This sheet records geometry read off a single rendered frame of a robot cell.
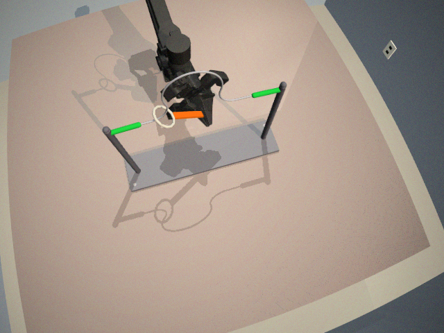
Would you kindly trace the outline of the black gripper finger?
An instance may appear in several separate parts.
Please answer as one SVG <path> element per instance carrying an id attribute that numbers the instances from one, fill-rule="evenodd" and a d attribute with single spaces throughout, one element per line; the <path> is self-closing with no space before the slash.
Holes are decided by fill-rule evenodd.
<path id="1" fill-rule="evenodd" d="M 186 104 L 185 107 L 183 107 L 181 109 L 182 111 L 200 111 L 200 106 L 198 104 Z M 210 126 L 204 117 L 202 118 L 197 118 L 202 124 L 204 124 L 205 126 Z"/>
<path id="2" fill-rule="evenodd" d="M 206 122 L 212 124 L 212 104 L 215 93 L 201 92 L 197 94 L 192 100 L 200 106 Z"/>

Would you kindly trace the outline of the orange bar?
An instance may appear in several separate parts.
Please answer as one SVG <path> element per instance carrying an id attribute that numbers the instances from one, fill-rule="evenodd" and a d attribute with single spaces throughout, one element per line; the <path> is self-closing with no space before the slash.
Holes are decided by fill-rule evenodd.
<path id="1" fill-rule="evenodd" d="M 160 121 L 157 120 L 156 115 L 155 115 L 155 110 L 158 108 L 163 108 L 166 109 L 165 106 L 163 105 L 157 105 L 153 108 L 153 118 L 155 120 L 156 123 L 158 123 L 160 126 L 164 127 L 164 128 L 172 128 L 175 125 L 175 119 L 191 119 L 191 118 L 202 118 L 204 117 L 201 111 L 190 111 L 190 112 L 173 112 L 170 111 L 170 109 L 168 109 L 169 114 L 172 117 L 172 124 L 167 126 L 164 125 L 163 123 L 161 123 Z"/>

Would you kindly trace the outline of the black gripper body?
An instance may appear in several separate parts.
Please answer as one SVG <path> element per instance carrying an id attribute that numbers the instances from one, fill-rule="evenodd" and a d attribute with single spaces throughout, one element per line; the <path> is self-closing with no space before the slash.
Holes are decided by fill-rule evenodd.
<path id="1" fill-rule="evenodd" d="M 180 72 L 189 73 L 195 71 L 193 67 L 185 67 L 180 70 Z M 225 74 L 223 71 L 215 71 L 215 70 L 209 70 L 212 73 L 218 74 L 222 80 L 223 84 L 226 84 L 229 81 L 229 78 L 227 74 Z M 216 83 L 216 86 L 221 87 L 221 81 L 219 78 L 213 74 L 205 74 L 201 79 L 199 79 L 200 73 L 198 74 L 191 74 L 187 77 L 191 79 L 191 82 L 193 83 L 194 87 L 191 87 L 188 89 L 188 87 L 181 92 L 180 98 L 184 98 L 180 103 L 174 103 L 172 106 L 169 107 L 170 111 L 173 112 L 188 112 L 188 111 L 182 111 L 181 109 L 186 106 L 186 104 L 196 104 L 192 99 L 201 92 L 207 92 L 212 93 L 210 90 L 211 86 L 213 86 Z"/>

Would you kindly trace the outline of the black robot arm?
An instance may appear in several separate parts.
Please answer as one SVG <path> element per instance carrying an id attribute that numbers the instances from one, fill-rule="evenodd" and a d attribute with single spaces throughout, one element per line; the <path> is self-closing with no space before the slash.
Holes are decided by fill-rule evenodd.
<path id="1" fill-rule="evenodd" d="M 188 36 L 181 33 L 180 28 L 173 24 L 165 0 L 146 0 L 151 21 L 157 35 L 157 60 L 158 67 L 164 75 L 164 81 L 171 82 L 183 72 L 185 67 L 194 67 L 190 61 L 191 41 Z M 167 102 L 175 97 L 180 99 L 180 93 L 188 87 L 194 87 L 187 76 L 179 78 L 171 83 L 164 92 Z"/>

